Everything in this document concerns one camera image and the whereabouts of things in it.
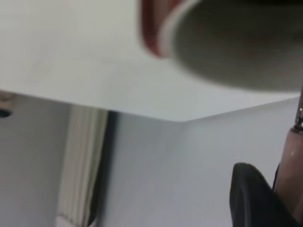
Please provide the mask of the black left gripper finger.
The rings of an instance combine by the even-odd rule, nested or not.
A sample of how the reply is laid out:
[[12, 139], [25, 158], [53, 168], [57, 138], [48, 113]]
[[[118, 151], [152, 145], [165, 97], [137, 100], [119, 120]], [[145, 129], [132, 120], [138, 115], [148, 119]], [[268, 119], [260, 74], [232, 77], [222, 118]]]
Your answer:
[[253, 165], [233, 166], [230, 211], [234, 227], [298, 227], [262, 173]]

